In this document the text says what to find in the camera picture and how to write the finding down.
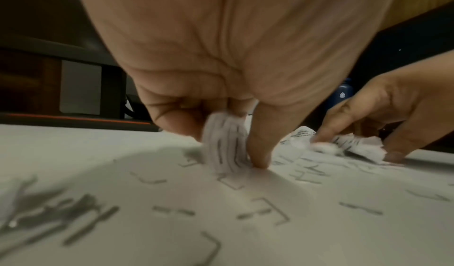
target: hand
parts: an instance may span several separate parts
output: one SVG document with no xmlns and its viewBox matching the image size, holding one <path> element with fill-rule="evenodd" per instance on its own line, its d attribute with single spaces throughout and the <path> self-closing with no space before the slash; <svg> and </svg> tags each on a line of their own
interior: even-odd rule
<svg viewBox="0 0 454 266">
<path fill-rule="evenodd" d="M 200 137 L 258 99 L 248 153 L 282 137 L 346 77 L 392 0 L 82 0 L 153 121 Z"/>
<path fill-rule="evenodd" d="M 398 163 L 454 130 L 453 87 L 454 51 L 382 74 L 332 107 L 313 141 L 378 136 L 385 124 L 405 121 L 384 141 L 386 160 Z"/>
</svg>

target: blue object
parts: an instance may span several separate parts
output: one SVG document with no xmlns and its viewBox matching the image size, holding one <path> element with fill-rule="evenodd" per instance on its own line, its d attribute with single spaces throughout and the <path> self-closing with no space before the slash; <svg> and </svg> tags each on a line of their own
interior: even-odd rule
<svg viewBox="0 0 454 266">
<path fill-rule="evenodd" d="M 349 85 L 351 81 L 350 78 L 345 79 L 345 81 L 340 85 L 334 93 L 332 93 L 326 100 L 326 111 L 334 107 L 338 103 L 347 100 L 353 96 L 353 87 Z"/>
</svg>

